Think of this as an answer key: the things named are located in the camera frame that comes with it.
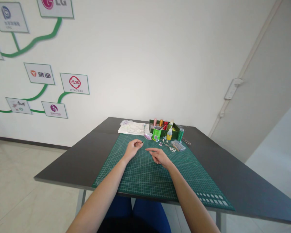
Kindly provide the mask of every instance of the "baseboard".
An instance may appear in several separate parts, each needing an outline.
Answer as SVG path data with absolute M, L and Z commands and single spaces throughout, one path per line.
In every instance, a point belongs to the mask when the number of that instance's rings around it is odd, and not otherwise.
M 66 146 L 60 146 L 60 145 L 54 145 L 54 144 L 48 144 L 48 143 L 42 143 L 42 142 L 26 141 L 26 140 L 20 140 L 20 139 L 5 138 L 5 137 L 0 137 L 0 140 L 29 144 L 29 145 L 34 145 L 34 146 L 44 146 L 44 147 L 50 147 L 50 148 L 56 148 L 56 149 L 62 149 L 62 150 L 70 149 L 70 147 L 66 147 Z

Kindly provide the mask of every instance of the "blue pants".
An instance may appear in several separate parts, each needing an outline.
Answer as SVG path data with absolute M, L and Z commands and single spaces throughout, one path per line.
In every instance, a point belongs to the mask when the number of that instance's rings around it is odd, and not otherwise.
M 160 202 L 136 199 L 132 209 L 129 197 L 115 196 L 105 218 L 139 217 L 159 233 L 171 233 L 165 211 Z

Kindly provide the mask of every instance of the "forearm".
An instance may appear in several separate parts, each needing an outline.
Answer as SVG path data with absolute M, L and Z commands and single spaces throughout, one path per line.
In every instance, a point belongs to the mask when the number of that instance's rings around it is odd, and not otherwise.
M 174 184 L 179 203 L 185 219 L 192 233 L 216 232 L 219 229 L 215 225 L 208 211 L 201 203 L 197 195 L 183 178 L 174 164 L 167 167 Z
M 128 161 L 121 159 L 98 185 L 75 217 L 67 233 L 96 232 L 118 190 Z

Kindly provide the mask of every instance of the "tile floor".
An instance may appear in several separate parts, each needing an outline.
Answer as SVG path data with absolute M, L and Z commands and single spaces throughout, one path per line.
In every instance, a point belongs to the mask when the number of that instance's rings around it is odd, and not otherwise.
M 0 232 L 65 232 L 74 219 L 78 189 L 33 177 L 64 150 L 0 141 Z M 163 204 L 173 233 L 190 232 L 180 206 Z M 291 233 L 291 226 L 227 216 L 227 232 Z

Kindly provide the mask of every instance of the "paper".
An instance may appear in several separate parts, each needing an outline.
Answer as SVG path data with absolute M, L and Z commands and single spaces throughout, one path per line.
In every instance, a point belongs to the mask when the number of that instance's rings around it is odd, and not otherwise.
M 127 125 L 122 125 L 118 133 L 124 133 L 124 134 L 132 134 L 132 135 L 143 135 L 144 133 L 149 133 L 149 124 L 147 123 L 137 123 L 137 122 L 131 122 Z

